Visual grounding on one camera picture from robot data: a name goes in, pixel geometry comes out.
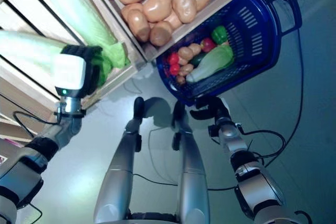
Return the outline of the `left five-finger robot hand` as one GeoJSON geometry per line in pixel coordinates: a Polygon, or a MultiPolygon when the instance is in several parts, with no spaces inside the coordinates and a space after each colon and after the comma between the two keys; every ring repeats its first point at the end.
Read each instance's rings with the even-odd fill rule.
{"type": "Polygon", "coordinates": [[[62,97],[82,99],[106,79],[100,46],[66,45],[54,56],[53,64],[55,89],[62,97]]]}

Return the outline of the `right five-finger robot hand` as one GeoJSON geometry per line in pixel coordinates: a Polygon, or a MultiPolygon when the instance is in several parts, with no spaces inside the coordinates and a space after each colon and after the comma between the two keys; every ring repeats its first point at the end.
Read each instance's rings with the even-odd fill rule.
{"type": "Polygon", "coordinates": [[[215,123],[222,118],[232,121],[228,108],[219,97],[201,97],[196,101],[196,110],[190,110],[190,115],[196,120],[214,119],[215,123]]]}

